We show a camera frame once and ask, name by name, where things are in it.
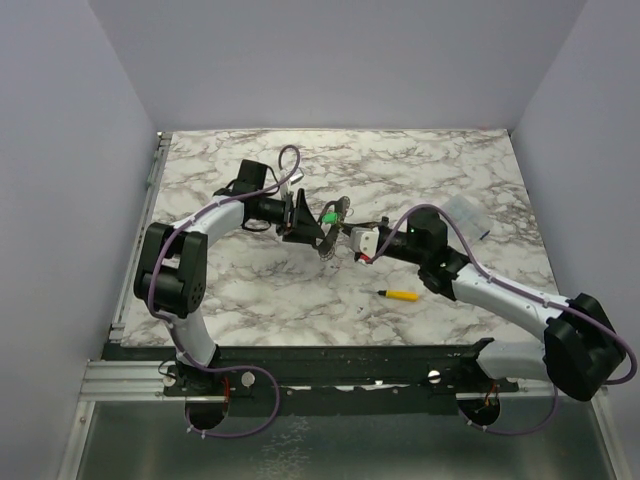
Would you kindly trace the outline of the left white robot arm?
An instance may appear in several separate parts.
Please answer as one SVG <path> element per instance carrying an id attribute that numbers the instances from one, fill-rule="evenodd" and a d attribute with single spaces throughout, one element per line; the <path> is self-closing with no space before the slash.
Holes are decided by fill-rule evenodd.
<path id="1" fill-rule="evenodd" d="M 174 224 L 154 222 L 145 232 L 134 279 L 134 295 L 167 326 L 178 360 L 189 368 L 186 382 L 206 395 L 220 385 L 221 371 L 212 361 L 217 345 L 209 336 L 200 305 L 206 290 L 208 250 L 226 234 L 247 228 L 249 221 L 274 226 L 284 242 L 306 244 L 322 257 L 333 251 L 339 227 L 324 231 L 300 189 L 295 195 L 264 188 L 269 167 L 244 160 L 237 177 L 216 192 L 202 210 Z"/>

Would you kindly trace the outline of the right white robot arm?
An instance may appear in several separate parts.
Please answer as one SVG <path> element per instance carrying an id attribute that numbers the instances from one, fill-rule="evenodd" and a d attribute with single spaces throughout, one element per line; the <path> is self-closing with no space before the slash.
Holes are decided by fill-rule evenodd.
<path id="1" fill-rule="evenodd" d="M 532 336 L 530 342 L 489 341 L 459 367 L 461 383 L 481 391 L 494 379 L 547 381 L 579 401 L 603 386 L 631 380 L 636 355 L 615 332 L 602 305 L 581 293 L 574 298 L 527 287 L 482 266 L 468 245 L 456 250 L 447 235 L 458 228 L 450 215 L 429 204 L 378 226 L 375 259 L 389 257 L 417 265 L 434 294 L 489 311 Z"/>

